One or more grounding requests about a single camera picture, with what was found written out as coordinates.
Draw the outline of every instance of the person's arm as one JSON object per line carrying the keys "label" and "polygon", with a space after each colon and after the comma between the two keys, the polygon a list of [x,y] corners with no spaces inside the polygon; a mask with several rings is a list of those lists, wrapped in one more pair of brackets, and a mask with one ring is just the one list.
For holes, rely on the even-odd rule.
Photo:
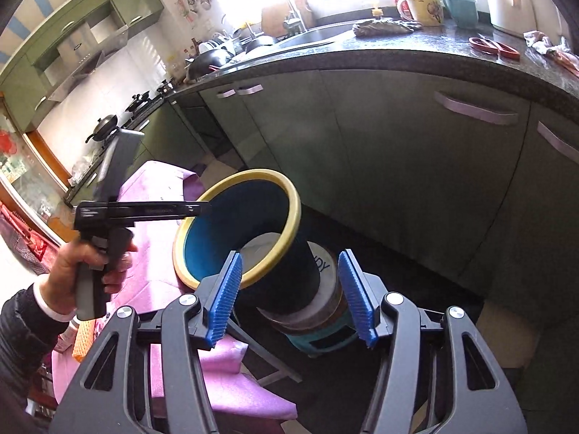
{"label": "person's arm", "polygon": [[[131,245],[129,251],[135,250]],[[0,380],[16,396],[22,409],[26,406],[31,376],[75,314],[76,266],[82,261],[99,266],[104,265],[106,257],[87,243],[67,243],[59,250],[49,275],[40,276],[32,286],[19,291],[2,307]],[[130,266],[131,259],[126,255],[117,271],[103,277],[105,292],[121,290]]]}

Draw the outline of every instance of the wrist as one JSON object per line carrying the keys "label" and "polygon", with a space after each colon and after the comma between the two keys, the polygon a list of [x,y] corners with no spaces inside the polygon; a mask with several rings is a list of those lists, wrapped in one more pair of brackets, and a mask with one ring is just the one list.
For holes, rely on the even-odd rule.
{"label": "wrist", "polygon": [[49,309],[59,315],[69,315],[74,312],[75,306],[67,302],[67,298],[50,281],[50,275],[40,276],[38,280],[38,290],[42,300]]}

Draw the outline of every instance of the mug handle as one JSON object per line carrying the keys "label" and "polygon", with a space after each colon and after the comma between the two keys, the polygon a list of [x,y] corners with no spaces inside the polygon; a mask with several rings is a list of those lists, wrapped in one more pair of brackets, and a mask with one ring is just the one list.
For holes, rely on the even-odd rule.
{"label": "mug handle", "polygon": [[404,3],[405,1],[408,1],[408,0],[398,0],[398,3],[396,3],[396,9],[400,13],[400,17],[402,18],[402,20],[412,21],[411,19],[407,18],[404,15],[404,12],[402,11],[402,3]]}

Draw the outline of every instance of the yellow rim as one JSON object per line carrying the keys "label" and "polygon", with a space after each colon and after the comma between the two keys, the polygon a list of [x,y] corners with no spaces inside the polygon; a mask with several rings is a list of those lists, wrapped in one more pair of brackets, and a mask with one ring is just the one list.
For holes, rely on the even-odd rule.
{"label": "yellow rim", "polygon": [[[199,198],[199,201],[210,201],[213,197],[221,194],[221,192],[231,186],[255,179],[263,179],[280,186],[289,198],[289,211],[286,224],[276,244],[274,244],[271,250],[260,262],[247,272],[244,272],[243,276],[241,276],[240,289],[245,289],[246,287],[255,284],[264,275],[271,271],[287,253],[287,250],[290,248],[291,243],[293,243],[293,239],[296,236],[299,221],[302,216],[302,204],[299,200],[299,194],[292,182],[281,173],[270,169],[250,169],[249,171],[242,171],[241,173],[225,178]],[[173,243],[173,266],[180,280],[187,287],[195,290],[199,285],[199,281],[196,280],[196,278],[189,272],[189,269],[187,269],[184,255],[185,240],[187,239],[187,233],[189,233],[189,228],[192,226],[193,220],[195,220],[195,217],[186,218],[177,230],[175,241]]]}

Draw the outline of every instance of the white cuff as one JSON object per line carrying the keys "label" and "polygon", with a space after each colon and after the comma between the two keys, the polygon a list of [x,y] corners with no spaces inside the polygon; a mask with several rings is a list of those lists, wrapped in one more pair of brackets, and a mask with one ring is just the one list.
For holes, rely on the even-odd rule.
{"label": "white cuff", "polygon": [[61,315],[60,313],[56,313],[54,310],[52,310],[46,304],[44,298],[42,298],[42,295],[40,293],[39,281],[41,279],[46,279],[47,276],[48,276],[47,274],[40,275],[38,276],[38,279],[34,282],[33,284],[34,298],[36,299],[38,306],[47,316],[50,316],[53,320],[60,321],[62,323],[68,323],[76,315],[76,310],[73,310],[73,312],[69,313],[68,315]]}

